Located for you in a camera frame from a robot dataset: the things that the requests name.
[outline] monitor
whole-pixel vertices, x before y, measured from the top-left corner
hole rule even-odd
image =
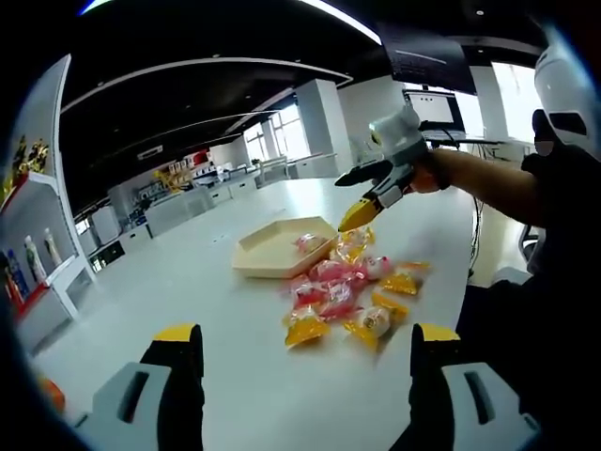
[[[422,121],[422,130],[465,132],[455,94],[406,89],[405,100]]]
[[[404,24],[379,23],[378,32],[394,80],[476,95],[470,66],[458,42]]]

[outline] beige tray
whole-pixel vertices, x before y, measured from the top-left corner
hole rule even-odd
[[[305,233],[328,241],[304,256],[294,241]],[[319,216],[275,221],[238,242],[232,267],[247,277],[292,278],[328,254],[335,237],[336,230]]]

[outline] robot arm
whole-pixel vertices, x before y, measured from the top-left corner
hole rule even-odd
[[[372,141],[382,148],[384,160],[354,167],[335,184],[350,186],[369,179],[381,182],[347,211],[338,227],[341,232],[370,223],[400,200],[413,180],[413,163],[417,160],[431,166],[435,177],[440,172],[433,167],[435,162],[428,158],[430,154],[420,132],[420,119],[411,106],[405,105],[397,113],[372,122],[369,128]],[[439,181],[441,188],[448,186],[443,180]]]

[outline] black ceiling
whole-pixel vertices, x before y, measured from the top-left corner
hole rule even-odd
[[[544,46],[536,25],[515,8],[506,12],[472,0],[329,3],[375,30],[382,20],[409,22],[447,36],[494,36]],[[477,8],[483,8],[485,16],[476,15]],[[63,105],[137,70],[216,54],[300,61],[349,74],[355,82],[389,73],[382,47],[297,0],[114,0],[74,23]],[[528,65],[535,61],[531,54],[507,49],[486,48],[484,54],[476,47],[464,50],[471,64],[490,59]],[[155,71],[100,90],[61,115],[60,145],[71,205],[78,210],[115,183],[189,153],[196,145],[202,147],[223,136],[238,118],[152,136],[248,113],[282,90],[316,77],[345,81],[342,76],[296,67],[217,63]],[[165,148],[160,157],[138,163],[137,153],[158,144]]]

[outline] white helmet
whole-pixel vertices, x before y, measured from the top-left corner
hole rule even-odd
[[[575,53],[553,29],[549,47],[536,63],[534,83],[553,130],[601,160],[601,108],[591,77]]]

